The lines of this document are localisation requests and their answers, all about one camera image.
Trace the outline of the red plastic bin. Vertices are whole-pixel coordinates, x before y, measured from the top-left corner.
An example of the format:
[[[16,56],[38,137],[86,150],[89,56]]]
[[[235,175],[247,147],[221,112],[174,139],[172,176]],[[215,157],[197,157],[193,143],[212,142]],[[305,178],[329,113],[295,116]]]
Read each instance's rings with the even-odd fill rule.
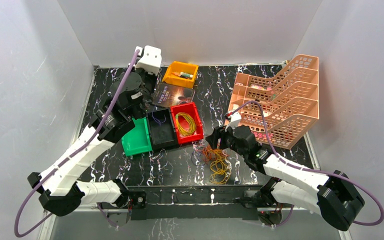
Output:
[[[201,117],[194,102],[170,107],[178,143],[189,144],[204,138]]]

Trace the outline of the black plastic bin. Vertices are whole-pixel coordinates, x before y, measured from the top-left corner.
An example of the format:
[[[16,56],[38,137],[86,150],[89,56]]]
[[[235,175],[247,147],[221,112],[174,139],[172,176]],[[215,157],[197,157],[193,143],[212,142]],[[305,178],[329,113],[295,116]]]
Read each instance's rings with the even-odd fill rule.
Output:
[[[148,112],[147,126],[153,151],[179,146],[170,108]]]

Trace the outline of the green plastic bin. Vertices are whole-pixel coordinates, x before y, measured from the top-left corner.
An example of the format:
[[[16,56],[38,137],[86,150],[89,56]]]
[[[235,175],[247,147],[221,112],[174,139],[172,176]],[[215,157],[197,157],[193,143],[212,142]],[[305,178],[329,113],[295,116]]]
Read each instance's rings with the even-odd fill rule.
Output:
[[[150,152],[152,150],[148,119],[146,117],[133,120],[135,127],[126,133],[121,144],[127,157]]]

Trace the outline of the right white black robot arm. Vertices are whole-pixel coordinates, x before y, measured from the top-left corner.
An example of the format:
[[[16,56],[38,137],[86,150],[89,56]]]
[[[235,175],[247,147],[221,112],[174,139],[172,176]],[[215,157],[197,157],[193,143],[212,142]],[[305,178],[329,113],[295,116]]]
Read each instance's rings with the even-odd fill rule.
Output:
[[[347,231],[365,205],[345,173],[336,170],[334,176],[328,176],[277,157],[257,142],[248,126],[219,126],[205,139],[212,149],[230,149],[243,157],[250,169],[271,177],[260,190],[268,207],[291,204],[320,215],[337,230]]]

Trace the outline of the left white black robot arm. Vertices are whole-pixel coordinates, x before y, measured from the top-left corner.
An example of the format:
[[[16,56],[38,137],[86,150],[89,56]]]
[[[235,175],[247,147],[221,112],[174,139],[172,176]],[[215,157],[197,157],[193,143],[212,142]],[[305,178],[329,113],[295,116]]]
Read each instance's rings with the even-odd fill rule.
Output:
[[[135,120],[146,116],[146,105],[152,98],[158,74],[137,67],[120,77],[78,139],[52,166],[27,178],[40,194],[42,207],[56,216],[66,216],[81,205],[109,203],[124,208],[130,202],[130,191],[119,179],[79,180],[96,158],[135,128]]]

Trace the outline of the dark paperback book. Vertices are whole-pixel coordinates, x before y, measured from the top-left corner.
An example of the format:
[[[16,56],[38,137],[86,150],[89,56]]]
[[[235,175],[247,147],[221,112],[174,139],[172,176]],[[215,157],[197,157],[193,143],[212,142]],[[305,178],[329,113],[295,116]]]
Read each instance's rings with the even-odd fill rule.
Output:
[[[151,103],[157,107],[169,108],[191,103],[194,95],[195,90],[192,88],[161,82],[156,86]]]

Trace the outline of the orange plastic bin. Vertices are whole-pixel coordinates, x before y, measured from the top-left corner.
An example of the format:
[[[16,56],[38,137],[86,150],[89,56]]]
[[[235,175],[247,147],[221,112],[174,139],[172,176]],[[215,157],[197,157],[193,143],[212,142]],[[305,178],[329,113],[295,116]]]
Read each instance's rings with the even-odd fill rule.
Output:
[[[198,65],[180,61],[172,62],[162,81],[167,84],[192,89],[198,73]]]

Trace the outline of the marker in orange bin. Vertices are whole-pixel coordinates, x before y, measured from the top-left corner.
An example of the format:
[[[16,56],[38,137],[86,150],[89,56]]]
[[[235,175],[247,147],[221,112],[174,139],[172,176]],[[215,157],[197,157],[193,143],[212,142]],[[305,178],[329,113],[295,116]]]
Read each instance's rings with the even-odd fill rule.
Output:
[[[184,78],[184,79],[193,79],[194,75],[186,72],[173,72],[173,75],[179,78]]]

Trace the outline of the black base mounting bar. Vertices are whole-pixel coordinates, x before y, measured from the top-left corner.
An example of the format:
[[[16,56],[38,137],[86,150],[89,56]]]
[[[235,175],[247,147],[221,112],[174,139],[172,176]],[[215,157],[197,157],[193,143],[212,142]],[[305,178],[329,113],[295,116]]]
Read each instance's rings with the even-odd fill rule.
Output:
[[[257,220],[258,209],[275,206],[259,185],[132,186],[131,220],[216,219]]]

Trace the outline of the pink tiered file tray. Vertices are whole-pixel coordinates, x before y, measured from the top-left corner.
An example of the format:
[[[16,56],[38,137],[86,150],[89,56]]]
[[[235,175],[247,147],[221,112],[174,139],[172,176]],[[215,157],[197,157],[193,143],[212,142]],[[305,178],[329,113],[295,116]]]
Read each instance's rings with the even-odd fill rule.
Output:
[[[299,54],[271,78],[237,73],[228,111],[258,142],[291,149],[319,120],[319,58]]]

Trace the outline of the aluminium frame rail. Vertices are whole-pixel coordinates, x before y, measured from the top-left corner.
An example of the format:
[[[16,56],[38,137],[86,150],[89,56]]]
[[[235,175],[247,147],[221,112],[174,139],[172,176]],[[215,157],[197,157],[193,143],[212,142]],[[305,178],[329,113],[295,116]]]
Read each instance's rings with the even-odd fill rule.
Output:
[[[132,220],[132,210],[104,204],[78,207],[53,217],[42,240],[349,240],[319,215],[288,205],[259,208],[257,220],[241,218],[157,218]]]

